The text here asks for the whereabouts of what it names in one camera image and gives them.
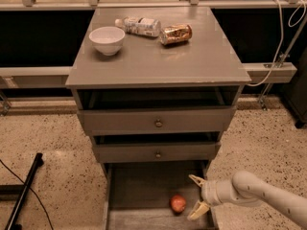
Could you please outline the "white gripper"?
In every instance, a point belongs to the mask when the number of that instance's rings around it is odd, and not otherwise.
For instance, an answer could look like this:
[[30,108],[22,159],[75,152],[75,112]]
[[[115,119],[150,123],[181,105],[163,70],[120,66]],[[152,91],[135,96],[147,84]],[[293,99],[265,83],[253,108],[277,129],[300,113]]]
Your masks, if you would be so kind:
[[193,174],[190,174],[189,178],[201,188],[201,197],[203,199],[203,201],[198,200],[196,202],[192,211],[187,217],[188,220],[196,220],[209,211],[209,206],[218,206],[222,203],[218,197],[216,181],[205,181],[203,178]]

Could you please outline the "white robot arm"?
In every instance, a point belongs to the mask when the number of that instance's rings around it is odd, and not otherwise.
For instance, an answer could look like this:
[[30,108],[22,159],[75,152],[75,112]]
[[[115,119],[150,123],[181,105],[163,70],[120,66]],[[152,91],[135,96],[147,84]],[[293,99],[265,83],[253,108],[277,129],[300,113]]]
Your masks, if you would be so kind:
[[202,198],[188,215],[189,220],[198,219],[212,207],[225,203],[256,207],[265,202],[296,225],[307,229],[307,199],[274,187],[251,172],[238,171],[226,180],[205,180],[192,174],[189,177],[201,188]]

